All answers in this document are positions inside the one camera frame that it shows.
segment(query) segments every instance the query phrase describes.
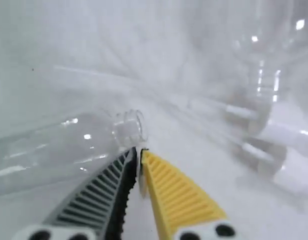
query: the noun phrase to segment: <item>white surface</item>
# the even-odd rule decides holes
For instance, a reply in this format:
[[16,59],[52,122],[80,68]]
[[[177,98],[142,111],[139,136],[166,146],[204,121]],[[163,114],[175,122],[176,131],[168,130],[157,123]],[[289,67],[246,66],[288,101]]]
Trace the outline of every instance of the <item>white surface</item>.
[[[90,101],[113,111],[140,109],[148,147],[209,193],[247,239],[308,239],[308,200],[256,176],[206,132],[206,120],[166,102],[190,108],[185,96],[227,94],[221,80],[236,77],[224,40],[211,40],[220,24],[207,22],[211,13],[220,12],[203,0],[1,0],[0,136]],[[217,114],[204,116],[219,122]],[[74,187],[0,198],[0,239],[42,221]],[[129,206],[124,239],[157,239],[149,200],[136,189]]]

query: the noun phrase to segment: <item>black rubber edge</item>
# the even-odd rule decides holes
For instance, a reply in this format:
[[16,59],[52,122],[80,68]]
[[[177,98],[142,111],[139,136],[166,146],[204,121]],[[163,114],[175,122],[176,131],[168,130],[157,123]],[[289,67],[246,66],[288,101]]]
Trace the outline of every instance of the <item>black rubber edge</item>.
[[140,151],[140,157],[139,157],[139,172],[140,175],[143,175],[143,164],[142,164],[142,159],[143,159],[143,151],[148,151],[148,148],[142,148],[142,150]]
[[133,147],[131,151],[133,158],[126,164],[122,173],[115,203],[113,205],[111,216],[105,231],[106,240],[121,240],[130,190],[134,187],[137,177],[137,151],[135,147]]

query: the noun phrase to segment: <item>clear plastic bottle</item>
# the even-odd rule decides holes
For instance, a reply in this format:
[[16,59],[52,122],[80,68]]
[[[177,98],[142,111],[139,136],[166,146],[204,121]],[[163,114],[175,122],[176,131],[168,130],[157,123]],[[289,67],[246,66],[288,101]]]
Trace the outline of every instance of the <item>clear plastic bottle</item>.
[[290,70],[308,55],[308,0],[229,0],[226,22],[231,48],[248,67],[248,98],[284,99]]
[[85,176],[147,140],[139,110],[102,109],[0,139],[0,195]]

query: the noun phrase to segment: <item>plastic bottle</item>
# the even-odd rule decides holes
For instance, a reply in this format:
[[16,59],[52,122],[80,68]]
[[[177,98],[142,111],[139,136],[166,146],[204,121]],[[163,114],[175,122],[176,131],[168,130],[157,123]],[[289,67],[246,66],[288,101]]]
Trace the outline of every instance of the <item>plastic bottle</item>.
[[79,178],[147,140],[139,110],[102,109],[0,139],[0,195]]
[[290,70],[308,55],[308,0],[229,0],[226,25],[232,50],[248,68],[247,97],[284,99]]

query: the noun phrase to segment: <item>bottle mouth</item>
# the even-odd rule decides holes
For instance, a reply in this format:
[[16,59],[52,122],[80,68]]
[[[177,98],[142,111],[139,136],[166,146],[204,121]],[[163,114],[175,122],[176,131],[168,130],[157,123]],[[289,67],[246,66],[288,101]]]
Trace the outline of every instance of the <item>bottle mouth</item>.
[[145,118],[140,110],[129,110],[116,115],[115,138],[121,147],[131,148],[146,142],[149,137]]
[[144,115],[140,110],[136,110],[135,116],[137,119],[136,124],[138,125],[138,130],[139,130],[139,141],[146,142],[149,138],[149,132],[145,126]]

